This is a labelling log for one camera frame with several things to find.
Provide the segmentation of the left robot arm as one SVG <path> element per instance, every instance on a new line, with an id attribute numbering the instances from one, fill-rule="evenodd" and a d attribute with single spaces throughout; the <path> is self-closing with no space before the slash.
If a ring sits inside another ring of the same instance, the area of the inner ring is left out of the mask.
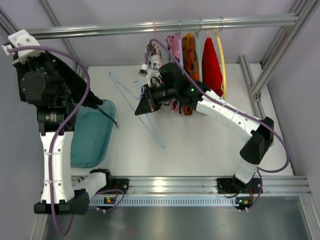
<path id="1" fill-rule="evenodd" d="M 73 186 L 71 150 L 75 116 L 81 105 L 102 105 L 87 82 L 59 59 L 29 59 L 16 68 L 21 100 L 36 107 L 43 149 L 44 180 L 33 211 L 41 215 L 84 215 L 91 198 L 107 186 L 110 172 L 92 170 Z"/>

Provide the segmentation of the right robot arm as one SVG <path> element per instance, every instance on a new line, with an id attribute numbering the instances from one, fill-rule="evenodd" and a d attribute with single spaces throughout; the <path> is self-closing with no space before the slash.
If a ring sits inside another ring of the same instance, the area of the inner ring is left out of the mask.
<path id="1" fill-rule="evenodd" d="M 163 83 L 142 86 L 135 115 L 157 112 L 163 103 L 177 100 L 180 105 L 212 117 L 233 131 L 244 141 L 244 146 L 239 152 L 241 159 L 234 176 L 220 187 L 219 192 L 238 194 L 247 191 L 258 165 L 274 141 L 274 121 L 269 117 L 259 119 L 245 115 L 204 83 L 191 83 L 176 63 L 166 63 L 158 72 Z"/>

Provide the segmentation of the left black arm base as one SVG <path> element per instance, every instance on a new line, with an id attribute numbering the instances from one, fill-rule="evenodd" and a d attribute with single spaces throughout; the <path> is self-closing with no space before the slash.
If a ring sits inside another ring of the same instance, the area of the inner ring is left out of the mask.
<path id="1" fill-rule="evenodd" d="M 120 190 L 123 191 L 125 194 L 129 189 L 130 180 L 128 178 L 112 178 L 107 180 L 106 186 L 101 188 L 101 191 L 106 190 L 116 190 L 116 193 L 120 193 Z"/>

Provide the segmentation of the black trousers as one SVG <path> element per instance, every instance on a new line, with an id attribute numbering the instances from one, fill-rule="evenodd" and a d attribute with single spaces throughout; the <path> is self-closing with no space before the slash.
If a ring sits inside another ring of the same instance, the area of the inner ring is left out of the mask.
<path id="1" fill-rule="evenodd" d="M 82 105 L 97 109 L 103 100 L 87 88 L 87 83 L 64 61 L 48 51 L 37 57 L 29 57 L 22 64 L 18 56 L 13 56 L 13 66 L 16 69 L 19 97 L 36 107 L 38 129 L 41 135 L 60 130 L 72 132 L 75 128 L 75 118 L 68 116 L 76 106 Z M 87 97 L 81 103 L 84 93 Z"/>

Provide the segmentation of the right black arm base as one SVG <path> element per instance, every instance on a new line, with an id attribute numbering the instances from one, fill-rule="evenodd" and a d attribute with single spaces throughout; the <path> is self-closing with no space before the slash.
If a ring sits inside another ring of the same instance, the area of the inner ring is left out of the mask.
<path id="1" fill-rule="evenodd" d="M 218 178 L 216 182 L 218 193 L 221 195 L 258 194 L 262 186 L 258 177 L 253 177 L 248 183 L 243 183 L 235 177 Z"/>

